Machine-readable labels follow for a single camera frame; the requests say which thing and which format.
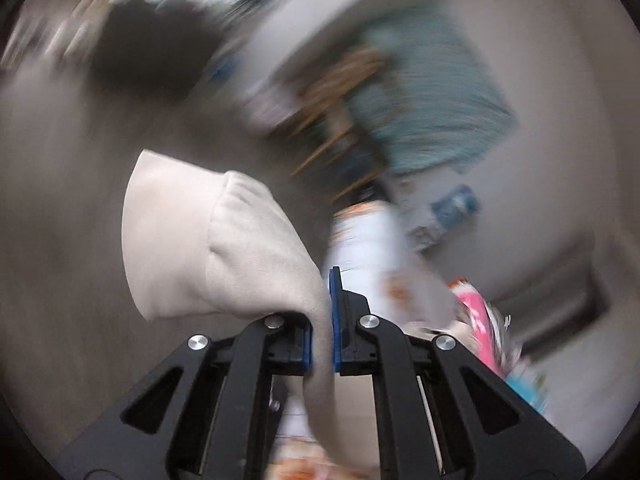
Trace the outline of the beige zip jacket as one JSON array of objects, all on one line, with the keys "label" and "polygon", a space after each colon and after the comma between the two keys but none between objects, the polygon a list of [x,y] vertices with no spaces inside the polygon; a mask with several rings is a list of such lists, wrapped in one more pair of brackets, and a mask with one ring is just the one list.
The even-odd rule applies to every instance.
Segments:
[{"label": "beige zip jacket", "polygon": [[336,376],[329,289],[262,182],[142,151],[122,206],[122,261],[134,304],[149,321],[305,315],[311,370],[294,389],[308,426],[337,465],[369,477],[380,472],[370,382]]}]

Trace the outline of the blue water bottle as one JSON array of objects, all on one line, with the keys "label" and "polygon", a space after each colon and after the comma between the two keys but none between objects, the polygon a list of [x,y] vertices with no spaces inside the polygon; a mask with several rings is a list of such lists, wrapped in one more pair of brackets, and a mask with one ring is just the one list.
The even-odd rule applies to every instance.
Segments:
[{"label": "blue water bottle", "polygon": [[440,200],[416,208],[410,216],[409,236],[418,252],[438,244],[451,230],[480,212],[472,188],[460,184]]}]

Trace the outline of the turquoise cartoon cloth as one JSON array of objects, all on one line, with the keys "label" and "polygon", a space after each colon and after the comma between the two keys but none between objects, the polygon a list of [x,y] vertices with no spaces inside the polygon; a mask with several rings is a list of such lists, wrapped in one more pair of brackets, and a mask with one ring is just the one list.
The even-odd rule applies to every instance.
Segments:
[{"label": "turquoise cartoon cloth", "polygon": [[506,374],[506,383],[539,414],[544,414],[548,404],[545,379],[528,361],[518,362]]}]

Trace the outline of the wooden chair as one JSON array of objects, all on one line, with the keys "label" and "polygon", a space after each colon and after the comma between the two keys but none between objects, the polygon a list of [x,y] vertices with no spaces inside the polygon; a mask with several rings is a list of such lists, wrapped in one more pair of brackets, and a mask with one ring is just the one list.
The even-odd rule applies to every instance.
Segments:
[{"label": "wooden chair", "polygon": [[335,192],[331,198],[333,203],[369,184],[390,168],[383,149],[368,130],[352,118],[347,106],[349,93],[371,78],[380,78],[385,65],[386,59],[381,50],[357,44],[346,49],[334,63],[322,70],[318,79],[299,96],[302,107],[290,136],[297,136],[319,119],[326,124],[328,134],[318,148],[292,170],[292,176],[328,153],[332,155],[332,164],[355,150],[365,154],[369,162],[368,169],[361,176]]}]

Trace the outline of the teal floral wall cloth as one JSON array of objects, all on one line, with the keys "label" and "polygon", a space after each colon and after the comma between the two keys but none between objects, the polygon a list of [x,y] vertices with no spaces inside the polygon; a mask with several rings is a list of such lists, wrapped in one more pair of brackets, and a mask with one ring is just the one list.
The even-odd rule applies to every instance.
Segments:
[{"label": "teal floral wall cloth", "polygon": [[349,93],[348,107],[393,174],[442,165],[463,174],[518,125],[480,52],[437,4],[390,12],[356,37],[384,67]]}]

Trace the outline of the pink floral blanket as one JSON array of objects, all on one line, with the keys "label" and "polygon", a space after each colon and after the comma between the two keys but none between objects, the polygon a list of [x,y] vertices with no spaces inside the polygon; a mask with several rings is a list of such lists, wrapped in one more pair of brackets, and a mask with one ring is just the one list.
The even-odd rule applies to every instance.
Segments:
[{"label": "pink floral blanket", "polygon": [[449,284],[461,304],[463,323],[471,327],[475,355],[494,373],[506,378],[521,356],[521,347],[509,334],[510,316],[504,318],[468,281]]}]

